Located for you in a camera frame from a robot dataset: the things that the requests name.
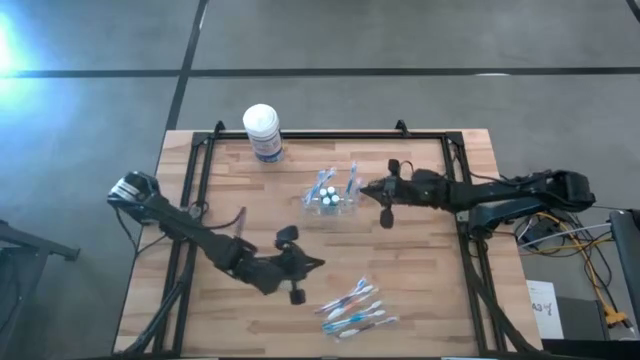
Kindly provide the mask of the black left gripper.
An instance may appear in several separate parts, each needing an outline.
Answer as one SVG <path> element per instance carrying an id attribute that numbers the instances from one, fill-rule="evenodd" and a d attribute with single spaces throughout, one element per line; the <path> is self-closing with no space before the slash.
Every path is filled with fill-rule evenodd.
<path id="1" fill-rule="evenodd" d="M 289 301 L 292 305 L 306 302 L 306 293 L 299 282 L 311 271 L 325 264 L 320 258 L 312 257 L 294 243 L 299 238 L 295 225 L 282 228 L 276 233 L 274 246 L 279 255 L 257 257 L 251 253 L 242 255 L 227 273 L 234 279 L 249 284 L 263 295 L 276 292 L 283 283 L 288 283 Z"/>

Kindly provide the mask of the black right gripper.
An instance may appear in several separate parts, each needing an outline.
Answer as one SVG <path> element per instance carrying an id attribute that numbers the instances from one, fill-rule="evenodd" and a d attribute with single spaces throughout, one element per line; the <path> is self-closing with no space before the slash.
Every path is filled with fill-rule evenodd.
<path id="1" fill-rule="evenodd" d="M 370 181 L 360 188 L 361 194 L 380 201 L 380 225 L 383 228 L 390 229 L 394 226 L 394 204 L 450 210 L 449 184 L 446 178 L 433 171 L 419 169 L 414 172 L 415 178 L 405 180 L 400 176 L 401 165 L 399 160 L 390 159 L 389 176 L 384 180 Z"/>

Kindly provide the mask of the white wipes canister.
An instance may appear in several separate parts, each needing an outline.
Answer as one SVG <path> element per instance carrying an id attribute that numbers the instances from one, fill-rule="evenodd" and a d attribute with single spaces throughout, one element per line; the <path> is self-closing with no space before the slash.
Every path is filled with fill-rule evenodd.
<path id="1" fill-rule="evenodd" d="M 279 117 L 267 104 L 255 104 L 243 115 L 243 125 L 257 159 L 277 163 L 284 157 Z"/>

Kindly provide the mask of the black power adapter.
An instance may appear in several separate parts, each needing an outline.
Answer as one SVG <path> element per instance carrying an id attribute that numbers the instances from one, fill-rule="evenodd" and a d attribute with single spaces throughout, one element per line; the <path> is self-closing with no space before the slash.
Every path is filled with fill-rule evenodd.
<path id="1" fill-rule="evenodd" d="M 557 231 L 557 223 L 549 218 L 535 216 L 525 226 L 525 230 L 518 236 L 520 244 L 530 243 L 539 238 L 552 235 Z"/>

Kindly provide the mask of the orange white toothbrush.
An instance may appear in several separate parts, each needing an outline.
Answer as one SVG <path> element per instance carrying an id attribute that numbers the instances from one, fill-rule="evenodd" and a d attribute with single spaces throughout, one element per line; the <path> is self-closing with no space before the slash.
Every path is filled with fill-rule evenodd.
<path id="1" fill-rule="evenodd" d="M 363 302 L 364 300 L 368 299 L 372 295 L 376 294 L 378 291 L 379 291 L 378 288 L 373 288 L 370 292 L 368 292 L 368 293 L 366 293 L 364 295 L 359 295 L 354 300 L 350 300 L 345 305 L 342 305 L 342 306 L 334 309 L 328 315 L 327 321 L 331 321 L 331 320 L 337 319 L 338 317 L 342 316 L 344 313 L 346 313 L 348 310 L 350 310 L 351 308 L 353 308 L 357 304 Z"/>

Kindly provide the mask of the white paper sheet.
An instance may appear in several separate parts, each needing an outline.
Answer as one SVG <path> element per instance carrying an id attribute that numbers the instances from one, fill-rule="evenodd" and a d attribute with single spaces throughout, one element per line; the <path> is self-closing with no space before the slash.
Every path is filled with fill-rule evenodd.
<path id="1" fill-rule="evenodd" d="M 542 339 L 564 338 L 554 285 L 551 282 L 527 280 L 531 307 Z"/>

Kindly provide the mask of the clear acrylic organizer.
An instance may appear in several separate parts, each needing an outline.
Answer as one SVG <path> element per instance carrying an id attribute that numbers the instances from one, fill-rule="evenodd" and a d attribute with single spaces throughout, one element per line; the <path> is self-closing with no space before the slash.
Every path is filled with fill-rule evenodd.
<path id="1" fill-rule="evenodd" d="M 360 201 L 359 196 L 352 193 L 352 196 L 350 198 L 345 198 L 344 197 L 345 188 L 336 187 L 336 186 L 332 186 L 332 187 L 335 187 L 335 194 L 329 194 L 327 192 L 326 196 L 320 196 L 320 190 L 319 190 L 319 192 L 312 199 L 309 205 L 305 205 L 303 203 L 303 198 L 309 189 L 306 190 L 303 193 L 303 196 L 301 197 L 301 204 L 302 204 L 302 208 L 304 209 L 304 213 L 306 215 L 314 215 L 314 216 L 341 216 L 341 215 L 353 214 L 358 209 L 359 201 Z M 333 203 L 331 201 L 330 205 L 324 205 L 322 203 L 322 199 L 325 197 L 328 197 L 331 200 L 332 195 L 338 195 L 340 197 L 340 201 L 338 203 Z"/>

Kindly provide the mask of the dark grey floor box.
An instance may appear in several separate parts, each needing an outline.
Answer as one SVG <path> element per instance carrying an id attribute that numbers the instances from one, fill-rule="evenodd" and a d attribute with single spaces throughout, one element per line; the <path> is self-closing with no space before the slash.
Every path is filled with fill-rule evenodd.
<path id="1" fill-rule="evenodd" d="M 557 297 L 557 305 L 563 337 L 542 338 L 546 351 L 599 360 L 640 360 L 640 340 L 612 339 L 598 301 Z"/>

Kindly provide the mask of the black aluminium rig frame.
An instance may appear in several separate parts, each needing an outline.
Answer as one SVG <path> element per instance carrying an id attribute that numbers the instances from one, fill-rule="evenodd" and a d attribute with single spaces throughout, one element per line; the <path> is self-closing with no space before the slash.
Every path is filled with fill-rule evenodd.
<path id="1" fill-rule="evenodd" d="M 486 312 L 473 314 L 461 243 L 453 215 L 429 208 L 396 207 L 390 230 L 379 224 L 379 205 L 364 200 L 342 216 L 310 216 L 301 199 L 324 168 L 344 184 L 351 167 L 361 178 L 385 175 L 391 158 L 406 167 L 430 168 L 460 177 L 451 153 L 461 147 L 476 172 L 496 162 L 484 130 L 287 131 L 285 157 L 259 162 L 238 131 L 170 131 L 156 176 L 174 204 L 204 199 L 206 224 L 225 225 L 248 211 L 243 237 L 264 255 L 274 253 L 278 230 L 296 225 L 298 245 L 324 265 L 304 281 L 306 301 L 293 305 L 286 292 L 265 296 L 215 269 L 201 251 L 172 244 L 156 227 L 142 234 L 114 347 L 130 346 L 151 320 L 162 295 L 187 261 L 194 274 L 149 347 L 153 356 L 200 358 L 474 356 L 494 345 Z M 349 291 L 359 279 L 377 287 L 383 325 L 343 341 L 325 336 L 316 309 Z"/>

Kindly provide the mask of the black floor stand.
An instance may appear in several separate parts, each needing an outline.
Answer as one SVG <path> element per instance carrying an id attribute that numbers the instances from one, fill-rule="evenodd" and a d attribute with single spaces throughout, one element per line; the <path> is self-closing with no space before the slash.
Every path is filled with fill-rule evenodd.
<path id="1" fill-rule="evenodd" d="M 79 248 L 69 247 L 10 226 L 0 220 L 0 360 L 25 304 L 34 295 L 51 255 L 75 261 Z"/>

